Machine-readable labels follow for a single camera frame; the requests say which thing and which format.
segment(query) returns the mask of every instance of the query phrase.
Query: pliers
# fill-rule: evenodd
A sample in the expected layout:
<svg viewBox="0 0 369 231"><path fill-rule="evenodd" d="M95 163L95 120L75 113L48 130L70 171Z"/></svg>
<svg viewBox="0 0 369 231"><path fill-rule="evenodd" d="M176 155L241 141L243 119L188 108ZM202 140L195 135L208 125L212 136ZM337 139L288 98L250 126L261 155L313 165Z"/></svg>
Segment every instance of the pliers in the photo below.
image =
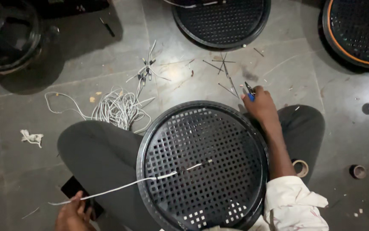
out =
<svg viewBox="0 0 369 231"><path fill-rule="evenodd" d="M247 83L244 82L246 84L247 90L248 90L248 97L250 98L251 102L254 102L254 99L256 97L256 92L253 90L253 88L251 88L251 86Z"/></svg>

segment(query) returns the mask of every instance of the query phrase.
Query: person's left hand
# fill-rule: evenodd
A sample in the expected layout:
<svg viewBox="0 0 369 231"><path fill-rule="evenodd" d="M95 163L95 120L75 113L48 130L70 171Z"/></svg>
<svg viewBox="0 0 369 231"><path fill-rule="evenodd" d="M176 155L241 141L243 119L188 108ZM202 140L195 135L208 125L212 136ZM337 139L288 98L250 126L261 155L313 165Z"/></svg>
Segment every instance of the person's left hand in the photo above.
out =
<svg viewBox="0 0 369 231"><path fill-rule="evenodd" d="M82 196L82 191L77 192L72 202L62 207L56 219L55 231L96 231L89 223L92 208L84 213L85 201L80 200Z"/></svg>

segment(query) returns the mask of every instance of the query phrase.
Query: knee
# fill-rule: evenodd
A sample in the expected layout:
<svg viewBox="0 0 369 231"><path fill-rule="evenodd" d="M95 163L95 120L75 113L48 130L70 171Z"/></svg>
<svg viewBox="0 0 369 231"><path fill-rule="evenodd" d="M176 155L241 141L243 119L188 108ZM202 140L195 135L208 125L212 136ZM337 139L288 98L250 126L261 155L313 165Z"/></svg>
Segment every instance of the knee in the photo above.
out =
<svg viewBox="0 0 369 231"><path fill-rule="evenodd" d="M321 112L311 106L308 105L300 105L300 108L297 110L300 110L300 114L302 114L303 117L307 119L311 119L312 121L315 121L317 124L325 124L324 116L321 114Z"/></svg>
<svg viewBox="0 0 369 231"><path fill-rule="evenodd" d="M324 132L325 121L321 112L308 105L293 105L278 111L280 121L288 125L311 124Z"/></svg>
<svg viewBox="0 0 369 231"><path fill-rule="evenodd" d="M60 134L58 138L57 148L59 152L61 147L72 144L74 142L77 143L81 137L81 134L85 133L89 128L100 125L99 123L99 121L87 120L70 125Z"/></svg>

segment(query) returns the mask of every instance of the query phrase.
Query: white cloth rag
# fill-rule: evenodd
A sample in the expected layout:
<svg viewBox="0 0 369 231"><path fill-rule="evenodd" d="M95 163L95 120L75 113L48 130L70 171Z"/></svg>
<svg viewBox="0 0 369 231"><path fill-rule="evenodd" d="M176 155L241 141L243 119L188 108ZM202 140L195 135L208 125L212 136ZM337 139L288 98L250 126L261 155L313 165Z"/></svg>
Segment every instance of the white cloth rag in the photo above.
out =
<svg viewBox="0 0 369 231"><path fill-rule="evenodd" d="M38 144L39 148L42 148L40 143L42 142L43 134L32 134L32 135L30 135L28 130L21 130L21 133L23 135L22 142L28 141L31 144Z"/></svg>

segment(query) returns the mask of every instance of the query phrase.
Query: white shirt sleeve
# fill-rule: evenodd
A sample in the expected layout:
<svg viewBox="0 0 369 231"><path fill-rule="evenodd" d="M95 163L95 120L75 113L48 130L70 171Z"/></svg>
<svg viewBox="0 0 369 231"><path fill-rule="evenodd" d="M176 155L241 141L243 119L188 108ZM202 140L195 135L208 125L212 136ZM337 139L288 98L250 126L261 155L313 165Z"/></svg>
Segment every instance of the white shirt sleeve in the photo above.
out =
<svg viewBox="0 0 369 231"><path fill-rule="evenodd" d="M305 186L297 176L283 176L267 183L264 219L276 231L328 231L317 207L327 199Z"/></svg>

